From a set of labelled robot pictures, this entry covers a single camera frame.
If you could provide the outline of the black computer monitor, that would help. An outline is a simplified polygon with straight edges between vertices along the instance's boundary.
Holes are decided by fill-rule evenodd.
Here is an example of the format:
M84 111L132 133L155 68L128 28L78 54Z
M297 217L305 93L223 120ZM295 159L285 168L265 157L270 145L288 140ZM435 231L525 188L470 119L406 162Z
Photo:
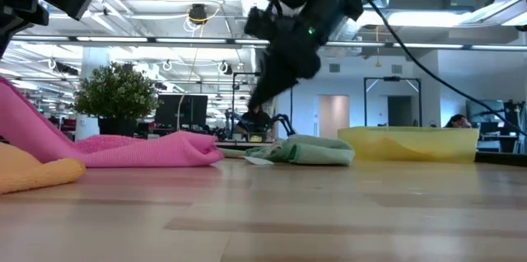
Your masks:
M206 124L208 97L196 95L159 95L156 109L157 124L176 126Z

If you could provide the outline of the black metal station frame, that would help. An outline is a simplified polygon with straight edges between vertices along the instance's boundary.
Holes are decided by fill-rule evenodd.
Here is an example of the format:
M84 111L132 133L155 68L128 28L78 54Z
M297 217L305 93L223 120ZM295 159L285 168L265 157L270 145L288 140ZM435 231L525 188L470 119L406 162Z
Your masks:
M368 113L367 113L367 94L378 81L383 82L402 82L405 81L410 87L414 89L418 97L418 126L423 126L422 119L422 81L420 78L415 77L398 77L398 76L387 76L387 77L364 77L363 78L363 110L364 110L364 125L368 126Z
M238 115L235 112L235 99L236 99L235 98L235 93L236 93L236 86L237 86L236 78L238 76L260 77L261 73L260 72L256 72L256 73L233 73L232 74L232 79L231 79L231 111L229 112L229 115L228 115L228 118L227 118L227 121L230 123L231 134L233 134L234 130L235 130L235 119L240 119L240 115Z

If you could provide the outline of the green plant in black pot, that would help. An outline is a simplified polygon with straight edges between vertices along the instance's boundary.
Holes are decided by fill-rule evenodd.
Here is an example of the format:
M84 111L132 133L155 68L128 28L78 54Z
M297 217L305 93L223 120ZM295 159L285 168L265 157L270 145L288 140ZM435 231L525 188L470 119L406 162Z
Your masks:
M138 121L159 105L154 81L131 63L95 68L80 81L73 108L98 119L101 134L133 137Z

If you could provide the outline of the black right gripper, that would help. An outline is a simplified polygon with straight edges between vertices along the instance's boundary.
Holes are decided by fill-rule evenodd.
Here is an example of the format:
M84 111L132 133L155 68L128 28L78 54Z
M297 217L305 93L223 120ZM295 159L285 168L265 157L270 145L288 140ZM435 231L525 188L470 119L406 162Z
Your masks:
M325 25L302 18L273 18L268 23L267 62L261 63L249 110L292 88L297 78L313 78L321 66L318 50L328 39Z

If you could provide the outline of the pink microfiber towel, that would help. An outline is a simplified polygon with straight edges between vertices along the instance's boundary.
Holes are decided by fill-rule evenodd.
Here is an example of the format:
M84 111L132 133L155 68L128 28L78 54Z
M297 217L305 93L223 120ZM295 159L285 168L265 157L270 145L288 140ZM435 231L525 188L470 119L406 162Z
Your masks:
M185 131L150 140L96 135L75 143L3 77L0 137L43 163L76 158L90 168L210 166L224 158L213 136Z

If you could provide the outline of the yellow translucent plastic bin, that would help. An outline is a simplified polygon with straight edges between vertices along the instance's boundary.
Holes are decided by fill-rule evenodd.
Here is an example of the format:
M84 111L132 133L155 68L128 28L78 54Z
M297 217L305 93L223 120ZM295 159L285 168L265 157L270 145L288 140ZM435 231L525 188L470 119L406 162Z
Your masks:
M340 129L338 138L349 143L356 154L357 147L382 138L389 138L400 142L426 143L451 153L452 158L449 161L439 162L466 163L474 161L478 131L476 129L363 126Z

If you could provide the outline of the grey computer monitor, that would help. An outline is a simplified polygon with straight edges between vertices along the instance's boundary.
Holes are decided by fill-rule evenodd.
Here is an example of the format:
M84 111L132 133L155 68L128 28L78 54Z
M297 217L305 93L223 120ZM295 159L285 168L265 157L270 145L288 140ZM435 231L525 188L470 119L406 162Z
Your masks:
M480 134L498 135L504 122L499 116L504 116L505 105L503 101L482 101L480 105L474 101L465 101L468 121Z

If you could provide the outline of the person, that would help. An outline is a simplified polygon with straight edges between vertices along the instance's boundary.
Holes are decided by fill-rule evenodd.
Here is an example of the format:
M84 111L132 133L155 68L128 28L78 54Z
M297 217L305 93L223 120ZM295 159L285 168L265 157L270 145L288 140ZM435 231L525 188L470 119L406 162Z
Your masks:
M245 112L236 125L236 130L247 141L252 138L260 142L271 142L273 126L271 117L259 107Z
M445 125L446 128L471 128L472 125L468 119L461 114L453 115L450 117Z

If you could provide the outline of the orange microfiber towel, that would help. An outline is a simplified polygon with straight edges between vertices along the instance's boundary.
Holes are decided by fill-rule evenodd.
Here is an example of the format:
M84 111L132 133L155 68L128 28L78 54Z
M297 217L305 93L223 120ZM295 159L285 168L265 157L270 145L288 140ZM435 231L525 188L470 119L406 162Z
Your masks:
M0 143L0 194L64 185L85 173L85 165L77 159L41 163L28 152Z

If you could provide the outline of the green microfiber towel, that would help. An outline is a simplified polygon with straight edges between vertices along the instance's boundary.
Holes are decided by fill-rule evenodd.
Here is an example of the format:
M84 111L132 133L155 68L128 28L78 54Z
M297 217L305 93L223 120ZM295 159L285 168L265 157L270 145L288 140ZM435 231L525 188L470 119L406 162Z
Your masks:
M353 148L344 141L300 134L244 151L227 148L221 148L220 151L224 157L247 161L257 158L272 163L318 166L349 166L355 157Z

